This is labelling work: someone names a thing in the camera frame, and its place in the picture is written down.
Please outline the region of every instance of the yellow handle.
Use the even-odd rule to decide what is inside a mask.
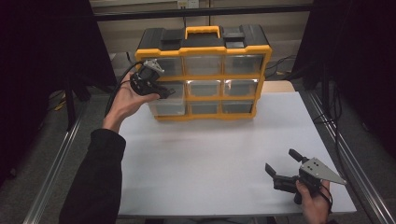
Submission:
[[[186,28],[186,39],[189,34],[209,34],[216,33],[220,38],[220,29],[218,26],[190,26]]]

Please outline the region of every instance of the white table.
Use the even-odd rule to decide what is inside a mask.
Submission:
[[[336,171],[298,92],[265,93],[255,119],[157,121],[146,105],[122,124],[120,215],[132,217],[282,216],[301,213],[294,195],[273,189],[298,174],[296,149]],[[345,186],[331,184],[332,211],[355,212]]]

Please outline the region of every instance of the black sweater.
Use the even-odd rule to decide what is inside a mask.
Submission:
[[[106,129],[91,133],[87,155],[67,194],[59,223],[115,223],[124,150],[125,140],[117,133]]]

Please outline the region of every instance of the electrical outlet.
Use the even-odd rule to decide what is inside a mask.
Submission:
[[[199,8],[199,0],[189,0],[188,8]]]
[[[182,8],[188,8],[189,2],[187,0],[178,0],[177,1],[177,8],[182,9]]]

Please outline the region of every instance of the yellow and black storage box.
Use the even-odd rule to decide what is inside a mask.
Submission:
[[[135,57],[157,59],[160,85],[176,93],[149,103],[159,120],[252,119],[271,48],[260,25],[147,29]]]

